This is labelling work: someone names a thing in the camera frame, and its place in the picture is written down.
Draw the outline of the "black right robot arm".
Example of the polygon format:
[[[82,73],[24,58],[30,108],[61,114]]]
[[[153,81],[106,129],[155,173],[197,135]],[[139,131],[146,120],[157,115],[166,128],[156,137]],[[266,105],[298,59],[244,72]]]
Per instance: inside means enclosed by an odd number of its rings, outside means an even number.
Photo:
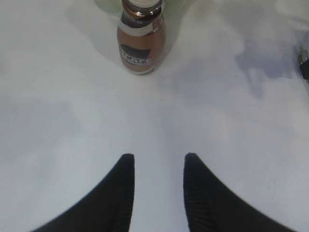
[[[309,83],[309,50],[302,47],[297,46],[295,49],[297,63],[299,67],[300,74],[302,79],[308,84]]]

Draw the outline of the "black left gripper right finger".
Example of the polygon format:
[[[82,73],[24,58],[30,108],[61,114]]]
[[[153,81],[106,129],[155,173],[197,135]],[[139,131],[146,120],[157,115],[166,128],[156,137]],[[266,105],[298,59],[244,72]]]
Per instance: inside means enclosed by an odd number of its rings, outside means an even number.
[[[226,187],[195,153],[184,159],[184,206],[191,232],[288,232]]]

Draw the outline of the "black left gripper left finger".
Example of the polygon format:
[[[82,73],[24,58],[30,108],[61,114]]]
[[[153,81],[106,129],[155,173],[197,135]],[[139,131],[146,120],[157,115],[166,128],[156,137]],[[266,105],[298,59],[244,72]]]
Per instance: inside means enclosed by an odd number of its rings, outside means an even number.
[[[79,202],[38,232],[127,232],[134,203],[134,155],[123,154]]]

